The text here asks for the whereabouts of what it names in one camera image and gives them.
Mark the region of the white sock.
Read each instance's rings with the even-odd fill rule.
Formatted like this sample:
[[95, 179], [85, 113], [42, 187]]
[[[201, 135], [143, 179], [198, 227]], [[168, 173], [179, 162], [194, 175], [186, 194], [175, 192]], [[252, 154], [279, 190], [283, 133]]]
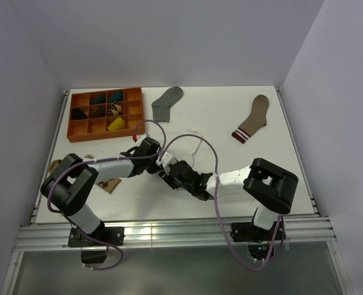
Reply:
[[195, 157], [202, 140], [196, 137], [183, 137], [176, 140], [166, 152], [172, 154], [177, 160], [185, 160], [191, 167], [195, 165]]

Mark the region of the black sock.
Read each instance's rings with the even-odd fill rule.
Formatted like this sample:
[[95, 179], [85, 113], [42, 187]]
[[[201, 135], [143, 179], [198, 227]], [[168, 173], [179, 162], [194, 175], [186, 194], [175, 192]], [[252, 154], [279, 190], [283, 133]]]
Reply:
[[80, 108], [73, 108], [71, 110], [71, 120], [86, 120], [88, 116]]

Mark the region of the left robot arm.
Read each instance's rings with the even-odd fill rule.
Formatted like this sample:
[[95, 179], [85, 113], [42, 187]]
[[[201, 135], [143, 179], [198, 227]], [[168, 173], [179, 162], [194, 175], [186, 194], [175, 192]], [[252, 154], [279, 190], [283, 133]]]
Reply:
[[142, 174], [155, 165], [159, 150], [160, 143], [147, 137], [110, 162], [68, 154], [42, 183], [41, 194], [82, 230], [82, 238], [89, 245], [98, 245], [107, 238], [104, 222], [87, 205], [92, 187], [110, 179]]

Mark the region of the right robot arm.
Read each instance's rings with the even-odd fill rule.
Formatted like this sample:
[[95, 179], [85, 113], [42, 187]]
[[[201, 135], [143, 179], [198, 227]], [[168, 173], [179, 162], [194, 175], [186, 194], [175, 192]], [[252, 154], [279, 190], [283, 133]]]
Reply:
[[271, 233], [280, 215], [290, 213], [299, 182], [295, 174], [262, 158], [219, 176], [198, 173], [186, 161], [178, 161], [172, 155], [156, 164], [159, 176], [172, 189], [182, 188], [201, 201], [244, 193], [253, 197], [259, 204], [250, 228], [252, 236], [259, 240]]

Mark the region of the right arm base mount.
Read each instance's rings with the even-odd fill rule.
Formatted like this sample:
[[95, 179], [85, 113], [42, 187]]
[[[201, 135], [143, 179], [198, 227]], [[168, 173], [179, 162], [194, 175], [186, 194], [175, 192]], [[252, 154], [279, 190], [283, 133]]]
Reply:
[[238, 242], [270, 243], [275, 231], [275, 224], [270, 230], [256, 227], [252, 222], [233, 222], [231, 223], [231, 239]]

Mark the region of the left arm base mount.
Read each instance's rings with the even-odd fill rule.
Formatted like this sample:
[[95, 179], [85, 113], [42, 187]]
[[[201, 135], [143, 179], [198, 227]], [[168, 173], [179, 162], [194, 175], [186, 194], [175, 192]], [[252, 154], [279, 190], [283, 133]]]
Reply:
[[86, 266], [96, 267], [97, 264], [105, 262], [109, 250], [112, 248], [120, 253], [123, 245], [124, 227], [102, 227], [91, 235], [84, 234], [78, 228], [72, 228], [68, 238], [68, 248], [80, 248], [80, 260]]

